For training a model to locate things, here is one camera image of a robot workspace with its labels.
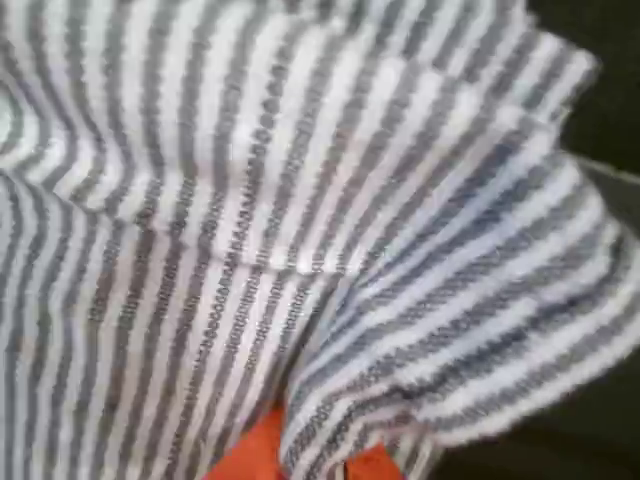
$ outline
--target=striped shirt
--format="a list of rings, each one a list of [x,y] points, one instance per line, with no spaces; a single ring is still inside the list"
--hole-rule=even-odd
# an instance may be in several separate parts
[[[523,2],[0,9],[2,478],[198,479],[278,400],[290,478],[421,478],[638,343]]]

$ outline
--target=orange object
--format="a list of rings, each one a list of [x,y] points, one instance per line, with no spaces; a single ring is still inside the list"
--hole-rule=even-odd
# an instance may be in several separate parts
[[[284,413],[272,411],[247,432],[205,480],[284,480],[278,463],[278,446]],[[348,480],[402,480],[403,476],[379,446],[347,461]]]

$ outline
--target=textured knit fabric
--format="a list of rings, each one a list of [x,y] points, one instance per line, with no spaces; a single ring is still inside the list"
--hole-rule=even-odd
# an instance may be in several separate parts
[[[280,396],[291,478],[419,478],[638,342],[522,2],[0,6],[2,478],[202,478]]]

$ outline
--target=dark background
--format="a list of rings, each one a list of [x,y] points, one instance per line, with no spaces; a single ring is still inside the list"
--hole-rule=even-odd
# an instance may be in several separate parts
[[[590,50],[603,64],[565,127],[564,146],[640,174],[640,0],[529,5],[544,29]],[[613,210],[640,232],[640,182],[588,171]],[[433,477],[640,480],[640,352],[513,432],[446,454]]]
[[[529,0],[529,7],[545,30],[602,62],[565,127],[564,145],[640,174],[640,0]]]

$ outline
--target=gray and white stripe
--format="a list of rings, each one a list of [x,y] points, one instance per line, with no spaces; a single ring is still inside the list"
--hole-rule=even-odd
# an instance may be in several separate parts
[[[421,478],[626,355],[523,3],[2,2],[3,478],[202,478],[276,402],[291,478]]]

